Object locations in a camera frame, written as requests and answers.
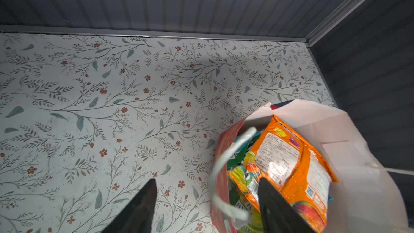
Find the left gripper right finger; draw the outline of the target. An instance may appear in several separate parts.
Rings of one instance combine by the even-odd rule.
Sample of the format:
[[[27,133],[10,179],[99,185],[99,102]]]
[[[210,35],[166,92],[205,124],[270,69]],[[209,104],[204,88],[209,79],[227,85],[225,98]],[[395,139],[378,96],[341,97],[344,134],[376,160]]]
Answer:
[[[258,197],[265,233],[314,233],[266,178],[259,181]]]

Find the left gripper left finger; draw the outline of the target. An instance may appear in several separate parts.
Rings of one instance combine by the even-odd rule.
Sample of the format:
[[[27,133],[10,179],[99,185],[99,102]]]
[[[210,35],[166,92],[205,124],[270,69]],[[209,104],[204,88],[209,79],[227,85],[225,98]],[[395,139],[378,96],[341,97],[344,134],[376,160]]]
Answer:
[[[156,180],[150,179],[102,233],[150,233],[156,198]]]

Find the pink Fox's candy bag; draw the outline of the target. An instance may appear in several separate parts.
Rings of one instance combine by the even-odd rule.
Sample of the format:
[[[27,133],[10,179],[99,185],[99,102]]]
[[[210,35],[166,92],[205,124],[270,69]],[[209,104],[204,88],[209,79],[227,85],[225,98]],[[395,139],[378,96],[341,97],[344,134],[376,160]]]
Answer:
[[[316,232],[327,224],[329,187],[337,180],[325,158],[299,133],[273,115],[244,159],[259,183],[266,178]],[[259,201],[248,197],[259,211]]]

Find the green yellow candy bag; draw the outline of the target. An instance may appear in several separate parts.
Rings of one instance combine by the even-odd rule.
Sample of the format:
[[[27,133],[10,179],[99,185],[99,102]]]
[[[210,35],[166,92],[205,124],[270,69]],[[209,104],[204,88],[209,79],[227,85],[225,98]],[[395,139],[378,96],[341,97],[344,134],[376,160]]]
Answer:
[[[262,233],[263,223],[260,212],[249,201],[252,197],[258,202],[258,181],[255,173],[247,170],[244,159],[254,143],[260,138],[261,132],[257,131],[252,138],[245,142],[227,162],[227,175],[230,181],[230,204],[249,212],[249,222],[238,229],[239,233]]]

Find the red paper gift bag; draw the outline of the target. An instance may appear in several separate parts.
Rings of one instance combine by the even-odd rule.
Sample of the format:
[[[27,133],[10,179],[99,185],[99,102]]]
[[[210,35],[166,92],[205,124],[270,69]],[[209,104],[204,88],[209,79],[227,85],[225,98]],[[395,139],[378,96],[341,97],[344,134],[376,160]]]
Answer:
[[[345,111],[266,104],[220,136],[212,224],[220,233],[411,233],[391,172]]]

